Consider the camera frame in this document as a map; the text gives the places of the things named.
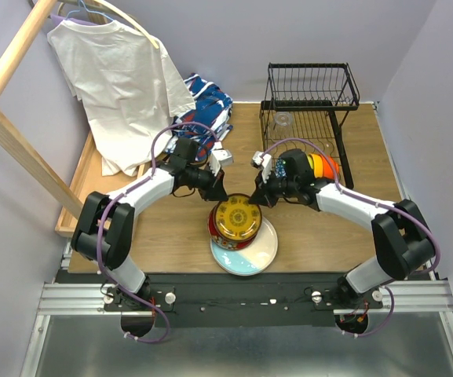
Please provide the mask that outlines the red patterned bowl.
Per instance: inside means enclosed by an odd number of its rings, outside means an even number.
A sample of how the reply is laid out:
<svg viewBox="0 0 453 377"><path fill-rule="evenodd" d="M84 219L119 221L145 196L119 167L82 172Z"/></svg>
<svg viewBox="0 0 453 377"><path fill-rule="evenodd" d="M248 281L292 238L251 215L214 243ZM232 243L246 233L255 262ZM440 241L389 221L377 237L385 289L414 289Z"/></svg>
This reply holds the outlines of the red patterned bowl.
<svg viewBox="0 0 453 377"><path fill-rule="evenodd" d="M283 159L277 159L275 165L275 174L278 178L284 178L287 176L286 164Z"/></svg>

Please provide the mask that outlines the white and blue plate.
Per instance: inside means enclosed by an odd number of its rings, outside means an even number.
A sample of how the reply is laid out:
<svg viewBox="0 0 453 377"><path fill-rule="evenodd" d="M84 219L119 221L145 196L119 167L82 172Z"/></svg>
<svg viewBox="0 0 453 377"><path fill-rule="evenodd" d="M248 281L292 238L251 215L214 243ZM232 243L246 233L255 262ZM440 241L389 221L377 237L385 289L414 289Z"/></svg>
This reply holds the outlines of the white and blue plate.
<svg viewBox="0 0 453 377"><path fill-rule="evenodd" d="M261 224L261 230L245 248L231 251L211 240L210 249L215 262L227 273L253 276L263 272L274 261L278 244L275 227L265 219Z"/></svg>

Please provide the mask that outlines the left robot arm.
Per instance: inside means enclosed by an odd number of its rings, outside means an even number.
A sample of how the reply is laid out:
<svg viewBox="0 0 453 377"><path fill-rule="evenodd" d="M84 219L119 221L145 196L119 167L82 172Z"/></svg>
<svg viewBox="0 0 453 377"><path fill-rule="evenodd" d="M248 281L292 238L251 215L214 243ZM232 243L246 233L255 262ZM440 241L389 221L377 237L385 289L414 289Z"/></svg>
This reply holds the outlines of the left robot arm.
<svg viewBox="0 0 453 377"><path fill-rule="evenodd" d="M201 167L195 162L198 149L196 141L181 137L174 152L143 176L108 194L91 192L83 204L71 247L118 284L122 301L132 310L143 309L151 292L147 275L130 257L136 218L183 186L197 190L204 201L227 199L224 167L232 164L232 153L218 141Z"/></svg>

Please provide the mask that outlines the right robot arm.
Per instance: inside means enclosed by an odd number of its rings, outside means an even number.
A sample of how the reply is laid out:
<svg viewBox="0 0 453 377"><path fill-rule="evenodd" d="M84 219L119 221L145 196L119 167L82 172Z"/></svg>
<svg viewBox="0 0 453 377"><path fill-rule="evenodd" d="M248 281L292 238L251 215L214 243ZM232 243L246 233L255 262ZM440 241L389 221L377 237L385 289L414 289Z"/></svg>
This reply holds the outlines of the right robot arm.
<svg viewBox="0 0 453 377"><path fill-rule="evenodd" d="M440 259L440 248L414 202L375 199L343 187L334 178L319 178L298 148L284 152L280 160L285 171L281 177L272 171L271 155L254 153L251 164L259 172L252 204L274 207L282 199L371 231L375 255L339 278L332 291L342 306L352 308L370 289L422 273L422 265Z"/></svg>

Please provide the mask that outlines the red floral plate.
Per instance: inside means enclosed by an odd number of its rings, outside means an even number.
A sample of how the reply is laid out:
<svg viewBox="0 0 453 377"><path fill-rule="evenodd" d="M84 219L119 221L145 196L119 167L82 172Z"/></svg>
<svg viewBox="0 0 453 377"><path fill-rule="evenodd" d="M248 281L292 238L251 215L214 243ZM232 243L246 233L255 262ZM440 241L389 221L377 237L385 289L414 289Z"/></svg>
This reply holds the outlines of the red floral plate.
<svg viewBox="0 0 453 377"><path fill-rule="evenodd" d="M255 240L255 238L261 228L261 224L262 224L261 215L257 216L252 221L252 223L254 225L256 225L256 229L254 230L252 237L249 239L237 241L237 240L227 240L218 232L216 225L215 225L215 212L216 212L215 208L213 208L210 211L209 216L208 216L208 222L207 222L208 232L209 232L210 238L214 244L216 244L219 247L222 247L226 250L229 250L229 251L239 251L253 243L253 241Z"/></svg>

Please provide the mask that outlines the clear faceted drinking glass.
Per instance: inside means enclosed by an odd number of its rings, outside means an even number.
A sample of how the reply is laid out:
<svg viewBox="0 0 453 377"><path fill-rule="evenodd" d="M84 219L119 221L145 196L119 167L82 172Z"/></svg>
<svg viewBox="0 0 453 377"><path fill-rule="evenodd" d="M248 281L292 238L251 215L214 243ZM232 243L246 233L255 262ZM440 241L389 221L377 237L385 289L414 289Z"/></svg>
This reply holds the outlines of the clear faceted drinking glass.
<svg viewBox="0 0 453 377"><path fill-rule="evenodd" d="M281 141L293 137L294 118L289 112L276 112L273 116L272 139Z"/></svg>

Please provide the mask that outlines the orange-red bowl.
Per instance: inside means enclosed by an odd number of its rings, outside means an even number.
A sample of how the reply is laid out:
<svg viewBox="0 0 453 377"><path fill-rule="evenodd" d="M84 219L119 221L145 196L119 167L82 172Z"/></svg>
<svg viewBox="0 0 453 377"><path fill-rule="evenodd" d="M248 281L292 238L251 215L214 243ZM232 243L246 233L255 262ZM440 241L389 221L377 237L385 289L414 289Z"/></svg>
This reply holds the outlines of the orange-red bowl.
<svg viewBox="0 0 453 377"><path fill-rule="evenodd" d="M339 180L339 165L327 155L322 155L322 176L331 180Z"/></svg>

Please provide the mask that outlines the yellow bowl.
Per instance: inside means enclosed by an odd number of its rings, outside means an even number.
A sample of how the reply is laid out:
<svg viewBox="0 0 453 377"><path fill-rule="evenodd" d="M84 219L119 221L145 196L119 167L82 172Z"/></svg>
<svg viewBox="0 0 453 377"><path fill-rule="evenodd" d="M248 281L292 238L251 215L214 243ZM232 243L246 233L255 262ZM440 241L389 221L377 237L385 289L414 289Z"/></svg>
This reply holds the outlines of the yellow bowl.
<svg viewBox="0 0 453 377"><path fill-rule="evenodd" d="M320 154L308 154L310 167L313 169L315 178L323 177L323 160Z"/></svg>

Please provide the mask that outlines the yellow patterned dark-rimmed plate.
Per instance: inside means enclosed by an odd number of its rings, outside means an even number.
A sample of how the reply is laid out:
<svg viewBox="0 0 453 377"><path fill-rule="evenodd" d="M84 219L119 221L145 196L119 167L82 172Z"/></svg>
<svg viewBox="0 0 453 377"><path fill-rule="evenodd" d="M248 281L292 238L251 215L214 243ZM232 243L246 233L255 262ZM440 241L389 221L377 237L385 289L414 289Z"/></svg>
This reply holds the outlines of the yellow patterned dark-rimmed plate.
<svg viewBox="0 0 453 377"><path fill-rule="evenodd" d="M216 230L227 240L243 242L256 236L262 223L261 208L250 203L250 197L235 193L221 201L214 209Z"/></svg>

